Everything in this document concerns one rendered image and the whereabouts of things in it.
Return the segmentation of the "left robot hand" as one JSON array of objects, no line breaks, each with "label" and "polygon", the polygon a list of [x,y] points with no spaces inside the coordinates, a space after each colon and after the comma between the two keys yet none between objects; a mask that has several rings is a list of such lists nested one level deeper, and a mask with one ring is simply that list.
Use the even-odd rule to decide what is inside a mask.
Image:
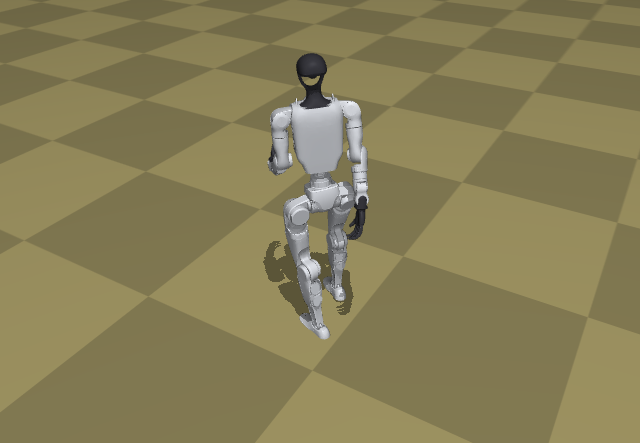
[{"label": "left robot hand", "polygon": [[268,161],[269,161],[269,162],[272,162],[272,161],[273,161],[273,157],[274,157],[274,155],[275,155],[275,154],[276,154],[276,153],[275,153],[275,150],[274,150],[274,148],[273,148],[273,144],[272,144],[272,148],[271,148],[271,156],[270,156],[270,157],[269,157],[269,159],[268,159]]}]

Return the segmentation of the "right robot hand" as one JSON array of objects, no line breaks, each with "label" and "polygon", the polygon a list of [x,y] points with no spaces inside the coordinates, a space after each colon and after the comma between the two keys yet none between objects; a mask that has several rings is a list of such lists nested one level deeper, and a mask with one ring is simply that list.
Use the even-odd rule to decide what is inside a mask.
[{"label": "right robot hand", "polygon": [[355,203],[354,207],[357,209],[356,217],[353,222],[350,223],[349,227],[355,225],[354,231],[351,234],[346,235],[349,240],[357,239],[361,236],[363,231],[363,225],[365,223],[365,210],[368,208],[367,206],[367,198],[365,196],[360,196],[358,199],[358,205]]}]

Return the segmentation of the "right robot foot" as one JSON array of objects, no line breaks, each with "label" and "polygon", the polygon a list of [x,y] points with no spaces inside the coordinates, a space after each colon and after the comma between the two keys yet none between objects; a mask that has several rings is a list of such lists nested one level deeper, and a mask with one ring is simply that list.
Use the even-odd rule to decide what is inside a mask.
[{"label": "right robot foot", "polygon": [[325,277],[323,279],[323,285],[336,300],[343,301],[346,299],[346,292],[344,287],[342,285],[341,287],[339,287],[339,284],[337,284],[337,288],[334,288],[332,285],[332,277]]}]

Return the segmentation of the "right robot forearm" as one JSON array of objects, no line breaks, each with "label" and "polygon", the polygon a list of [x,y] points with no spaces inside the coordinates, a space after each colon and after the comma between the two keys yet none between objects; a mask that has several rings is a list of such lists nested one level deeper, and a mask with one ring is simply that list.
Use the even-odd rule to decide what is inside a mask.
[{"label": "right robot forearm", "polygon": [[367,195],[368,191],[368,181],[367,181],[367,158],[368,152],[366,147],[362,147],[361,149],[361,164],[355,164],[351,166],[351,172],[353,175],[353,190],[354,190],[354,202],[358,205],[358,199],[360,196],[365,196],[367,198],[367,204],[369,202],[369,197]]}]

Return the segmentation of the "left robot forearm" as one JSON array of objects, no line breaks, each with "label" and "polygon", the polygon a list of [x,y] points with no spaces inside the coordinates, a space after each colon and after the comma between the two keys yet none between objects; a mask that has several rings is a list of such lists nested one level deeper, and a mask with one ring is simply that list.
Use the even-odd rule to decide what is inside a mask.
[{"label": "left robot forearm", "polygon": [[277,158],[276,155],[274,155],[273,157],[273,161],[272,162],[267,162],[269,170],[272,171],[273,174],[275,174],[276,176],[279,174],[283,174],[287,169],[284,170],[277,170]]}]

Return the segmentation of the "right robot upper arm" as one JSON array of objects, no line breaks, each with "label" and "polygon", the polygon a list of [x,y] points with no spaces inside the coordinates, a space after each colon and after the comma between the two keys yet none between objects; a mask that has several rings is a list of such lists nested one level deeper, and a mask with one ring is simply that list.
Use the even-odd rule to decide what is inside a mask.
[{"label": "right robot upper arm", "polygon": [[354,101],[338,101],[343,111],[343,117],[348,119],[347,123],[345,123],[349,143],[347,158],[353,163],[359,163],[361,162],[361,149],[365,147],[362,145],[363,127],[360,107]]}]

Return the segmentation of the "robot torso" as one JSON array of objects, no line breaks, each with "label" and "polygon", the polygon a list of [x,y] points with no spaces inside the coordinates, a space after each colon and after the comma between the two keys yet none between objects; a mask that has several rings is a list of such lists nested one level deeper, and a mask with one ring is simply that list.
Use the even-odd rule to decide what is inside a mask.
[{"label": "robot torso", "polygon": [[305,109],[300,103],[291,103],[291,128],[296,157],[310,182],[304,185],[310,200],[310,213],[326,212],[340,205],[339,187],[329,171],[337,169],[343,154],[343,111],[337,98],[328,107]]}]

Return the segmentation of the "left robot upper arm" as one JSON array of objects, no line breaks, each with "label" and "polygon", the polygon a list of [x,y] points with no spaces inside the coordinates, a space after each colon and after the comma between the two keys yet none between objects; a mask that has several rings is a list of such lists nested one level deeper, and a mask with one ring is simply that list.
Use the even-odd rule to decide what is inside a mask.
[{"label": "left robot upper arm", "polygon": [[277,170],[288,169],[293,165],[292,155],[288,153],[289,138],[286,128],[291,123],[292,108],[275,109],[270,116],[273,148],[277,158]]}]

